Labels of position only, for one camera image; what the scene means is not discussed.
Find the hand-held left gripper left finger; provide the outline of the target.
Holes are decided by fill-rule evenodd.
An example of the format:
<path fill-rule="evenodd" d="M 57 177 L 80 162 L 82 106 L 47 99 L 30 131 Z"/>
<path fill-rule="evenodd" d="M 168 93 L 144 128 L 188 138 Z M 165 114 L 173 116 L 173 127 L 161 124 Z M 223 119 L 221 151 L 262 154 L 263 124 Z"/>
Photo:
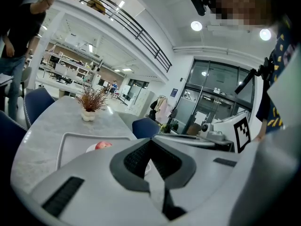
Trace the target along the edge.
<path fill-rule="evenodd" d="M 53 172 L 31 191 L 43 205 L 70 177 L 83 184 L 66 205 L 58 220 L 71 226 L 162 226 L 167 218 L 155 207 L 148 193 L 121 186 L 110 172 L 113 156 L 136 141 L 125 141 L 73 159 Z"/>

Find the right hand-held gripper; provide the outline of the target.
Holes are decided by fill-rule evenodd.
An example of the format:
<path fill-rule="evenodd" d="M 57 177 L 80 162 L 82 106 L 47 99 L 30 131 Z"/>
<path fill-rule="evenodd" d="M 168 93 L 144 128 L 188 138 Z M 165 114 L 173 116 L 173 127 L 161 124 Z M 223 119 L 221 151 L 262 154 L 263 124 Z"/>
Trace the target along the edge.
<path fill-rule="evenodd" d="M 199 148 L 228 146 L 230 152 L 241 153 L 251 142 L 247 113 L 239 113 L 215 123 L 205 123 L 198 136 L 158 134 L 155 138 Z"/>

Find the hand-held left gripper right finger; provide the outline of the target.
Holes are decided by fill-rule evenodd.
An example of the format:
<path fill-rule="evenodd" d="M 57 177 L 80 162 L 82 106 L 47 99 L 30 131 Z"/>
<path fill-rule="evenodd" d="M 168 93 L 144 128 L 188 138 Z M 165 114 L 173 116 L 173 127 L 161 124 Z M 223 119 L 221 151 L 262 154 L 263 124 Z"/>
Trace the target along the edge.
<path fill-rule="evenodd" d="M 225 182 L 239 160 L 235 153 L 203 149 L 154 137 L 150 141 L 152 213 L 188 213 Z"/>

